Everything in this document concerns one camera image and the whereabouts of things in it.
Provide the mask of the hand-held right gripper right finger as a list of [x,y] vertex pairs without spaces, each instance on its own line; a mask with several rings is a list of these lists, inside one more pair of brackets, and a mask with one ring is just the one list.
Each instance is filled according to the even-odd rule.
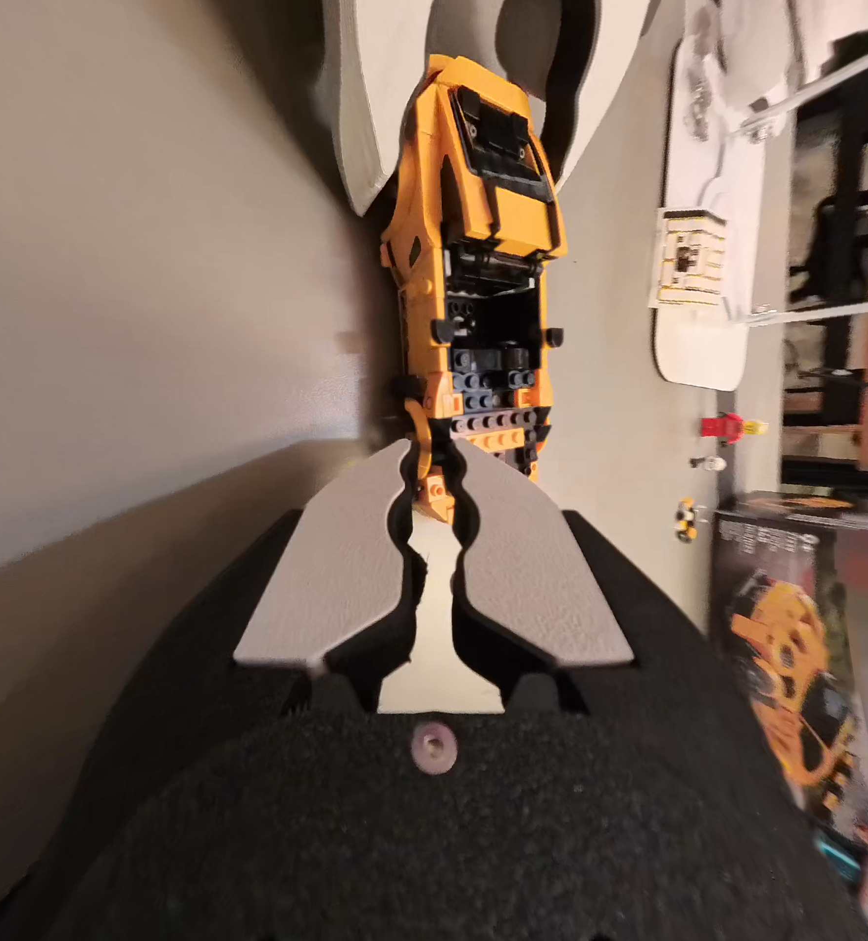
[[553,668],[631,663],[628,640],[557,503],[469,441],[452,451],[457,598]]

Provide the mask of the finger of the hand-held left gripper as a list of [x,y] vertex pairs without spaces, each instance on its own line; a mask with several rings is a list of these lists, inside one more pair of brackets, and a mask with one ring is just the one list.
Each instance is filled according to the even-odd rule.
[[427,71],[436,2],[322,2],[322,117],[347,202],[364,218],[393,177]]
[[616,97],[650,3],[562,1],[546,77],[543,147],[556,190],[575,170]]

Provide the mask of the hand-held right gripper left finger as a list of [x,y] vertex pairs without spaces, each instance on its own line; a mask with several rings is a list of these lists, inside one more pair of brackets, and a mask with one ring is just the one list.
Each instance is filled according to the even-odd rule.
[[411,600],[406,537],[415,453],[400,440],[342,471],[306,504],[233,659],[325,671],[329,656]]

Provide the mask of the orange lego car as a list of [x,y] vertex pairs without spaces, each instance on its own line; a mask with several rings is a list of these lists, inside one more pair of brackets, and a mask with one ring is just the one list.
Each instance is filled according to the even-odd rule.
[[445,465],[466,440],[537,480],[554,403],[546,269],[566,229],[523,89],[432,54],[407,110],[381,263],[398,289],[396,383],[420,443],[415,509],[452,524]]

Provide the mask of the lego sticker sheet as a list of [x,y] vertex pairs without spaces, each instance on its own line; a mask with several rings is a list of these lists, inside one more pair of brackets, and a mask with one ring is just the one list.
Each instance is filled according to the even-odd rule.
[[704,208],[658,210],[648,296],[652,310],[721,304],[727,229],[725,219]]

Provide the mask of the red lego minifigure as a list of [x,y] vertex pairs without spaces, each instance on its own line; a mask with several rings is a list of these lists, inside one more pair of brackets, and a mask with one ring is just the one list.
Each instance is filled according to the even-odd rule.
[[699,437],[718,441],[720,446],[733,446],[744,438],[763,436],[769,424],[766,421],[750,420],[734,412],[719,413],[701,419]]

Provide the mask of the lego set box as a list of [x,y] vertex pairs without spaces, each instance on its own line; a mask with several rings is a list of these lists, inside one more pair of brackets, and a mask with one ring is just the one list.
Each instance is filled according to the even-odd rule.
[[710,636],[789,788],[868,846],[868,500],[756,491],[711,548]]

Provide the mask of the clear plastic parts bag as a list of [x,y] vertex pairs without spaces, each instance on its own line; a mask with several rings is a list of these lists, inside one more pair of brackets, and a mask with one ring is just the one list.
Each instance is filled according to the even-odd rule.
[[790,80],[817,80],[840,41],[868,31],[868,1],[687,1],[684,9],[696,70],[738,107]]

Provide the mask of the booklet stand with white base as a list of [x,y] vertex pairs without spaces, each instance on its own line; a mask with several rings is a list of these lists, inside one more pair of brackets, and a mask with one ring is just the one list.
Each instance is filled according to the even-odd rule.
[[722,301],[716,308],[669,307],[654,313],[655,365],[664,380],[717,392],[741,382],[749,331],[812,320],[757,307],[753,300],[767,140],[787,116],[868,70],[868,53],[850,65],[745,107],[722,99],[713,75],[696,70],[694,43],[675,50],[666,131],[663,207],[704,208],[727,222]]

